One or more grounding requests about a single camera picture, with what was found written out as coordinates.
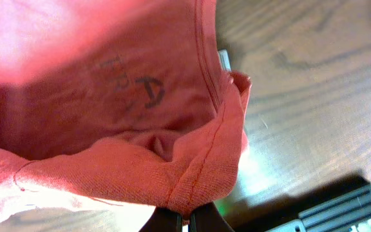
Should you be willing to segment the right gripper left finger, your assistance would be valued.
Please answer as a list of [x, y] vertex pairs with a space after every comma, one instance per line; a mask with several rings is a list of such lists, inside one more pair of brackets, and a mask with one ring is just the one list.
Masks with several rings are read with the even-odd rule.
[[165, 208], [156, 208], [139, 232], [182, 232], [182, 216]]

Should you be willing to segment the red printed t-shirt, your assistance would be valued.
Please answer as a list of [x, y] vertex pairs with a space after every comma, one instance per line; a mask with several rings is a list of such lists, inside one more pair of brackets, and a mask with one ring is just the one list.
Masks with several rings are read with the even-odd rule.
[[32, 206], [183, 217], [224, 198], [248, 76], [216, 2], [0, 0], [0, 223]]

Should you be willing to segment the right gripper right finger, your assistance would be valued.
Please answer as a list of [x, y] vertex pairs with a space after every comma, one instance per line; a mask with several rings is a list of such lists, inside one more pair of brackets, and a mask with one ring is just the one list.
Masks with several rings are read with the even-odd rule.
[[208, 203], [193, 210], [189, 220], [188, 232], [234, 232], [214, 203]]

